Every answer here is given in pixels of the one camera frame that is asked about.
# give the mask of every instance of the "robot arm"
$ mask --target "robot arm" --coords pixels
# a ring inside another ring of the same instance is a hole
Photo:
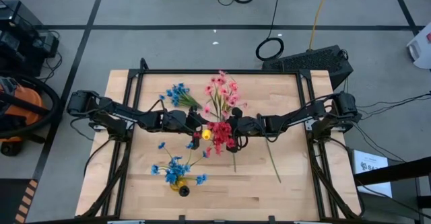
[[[327,100],[332,100],[329,112],[326,112],[327,107],[325,107]],[[160,103],[163,110],[150,109],[142,112],[114,102],[110,98],[100,97],[94,91],[79,90],[72,93],[67,113],[71,116],[89,118],[93,124],[104,126],[110,136],[115,136],[119,140],[127,139],[127,122],[136,123],[140,128],[151,133],[185,133],[192,137],[193,133],[202,131],[197,130],[199,127],[208,123],[208,120],[196,112],[196,108],[190,108],[189,113],[186,114],[181,110],[167,111],[163,102],[160,101]],[[320,139],[330,136],[333,128],[339,128],[343,132],[349,130],[352,122],[358,122],[362,116],[356,110],[354,97],[344,92],[317,98],[283,116],[258,114],[256,118],[243,117],[239,108],[234,108],[232,115],[227,122],[231,126],[236,147],[227,148],[227,150],[233,153],[245,147],[241,147],[239,143],[241,137],[246,137],[246,141],[247,137],[277,137],[286,132],[289,127],[306,122],[307,130],[312,133],[313,138]],[[193,149],[197,149],[199,138],[193,137],[192,141]]]

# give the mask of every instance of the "wooden table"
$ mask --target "wooden table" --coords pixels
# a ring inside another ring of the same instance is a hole
[[[331,94],[328,72],[311,71],[316,97]],[[240,86],[242,99],[248,102],[245,116],[283,115],[300,107],[296,78],[293,75],[233,75]],[[203,88],[210,75],[145,74],[139,109],[147,110],[173,83],[184,82],[198,102],[206,102]],[[111,71],[106,97],[123,101],[127,71]],[[170,102],[168,109],[173,109]],[[344,142],[341,133],[333,138]],[[96,133],[92,151],[107,139],[106,133]],[[208,174],[202,186],[189,184],[191,193],[180,197],[165,183],[164,176],[152,176],[152,164],[167,164],[169,156],[157,146],[166,141],[166,147],[174,155],[188,156],[186,135],[147,133],[135,129],[131,158],[127,174],[121,219],[177,220],[185,215],[187,220],[267,221],[275,216],[278,221],[318,221],[312,172],[303,124],[289,128],[275,143],[270,143],[277,170],[278,182],[264,138],[250,138],[246,148],[236,154],[236,172],[232,154],[212,155],[192,167],[192,176]],[[209,142],[201,140],[201,146]],[[96,200],[106,185],[114,144],[106,146],[90,162],[81,190],[76,214],[82,214]],[[202,154],[194,151],[192,159]],[[335,189],[356,214],[360,212],[358,195],[346,151],[336,143],[326,144],[329,167]],[[330,217],[327,192],[322,186],[326,216]],[[112,192],[110,213],[113,212],[117,190]]]

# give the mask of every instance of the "yellow cable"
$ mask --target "yellow cable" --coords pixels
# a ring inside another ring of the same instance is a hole
[[[310,44],[308,45],[308,49],[311,50],[312,40],[314,38],[314,33],[316,32],[316,24],[317,24],[317,18],[319,17],[319,13],[321,12],[321,8],[323,5],[323,2],[325,0],[321,1],[321,4],[319,5],[319,8],[317,9],[316,17],[314,18],[314,25],[312,26],[312,32],[311,32],[311,38],[310,38]]]

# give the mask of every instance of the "vase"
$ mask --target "vase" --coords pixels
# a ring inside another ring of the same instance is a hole
[[[179,177],[175,184],[170,184],[171,190],[178,192],[182,197],[190,194],[190,189],[187,187],[187,180]]]

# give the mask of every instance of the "gray floor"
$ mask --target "gray floor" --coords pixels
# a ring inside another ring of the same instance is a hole
[[[22,0],[44,24],[86,25],[95,0]],[[278,25],[312,25],[320,0],[279,0]],[[417,26],[431,22],[431,0],[404,0]],[[229,7],[217,0],[102,0],[95,25],[268,25],[275,0],[254,0]],[[397,0],[327,0],[319,18],[327,26],[408,26]],[[81,43],[83,30],[59,30],[63,65],[48,82],[60,95]],[[104,93],[109,71],[136,68],[145,57],[152,69],[258,69],[256,46],[267,30],[92,30],[82,55],[72,91],[91,89]],[[284,56],[304,52],[310,30],[274,30],[285,42]],[[414,67],[405,45],[413,38],[408,31],[316,32],[314,48],[338,44],[349,52],[354,73],[349,92],[358,105],[380,100],[402,100],[430,90],[431,72]],[[273,45],[263,56],[274,53]],[[431,155],[430,103],[413,102],[373,116],[362,128],[382,147],[406,160]],[[72,218],[82,184],[82,170],[90,142],[69,127],[63,115],[48,157],[28,221]],[[78,127],[92,132],[82,122]],[[346,135],[347,145],[377,153],[356,130]],[[0,155],[0,178],[31,178],[42,145],[28,143],[17,157]],[[429,185],[421,180],[429,194]],[[367,217],[401,221],[373,210]]]

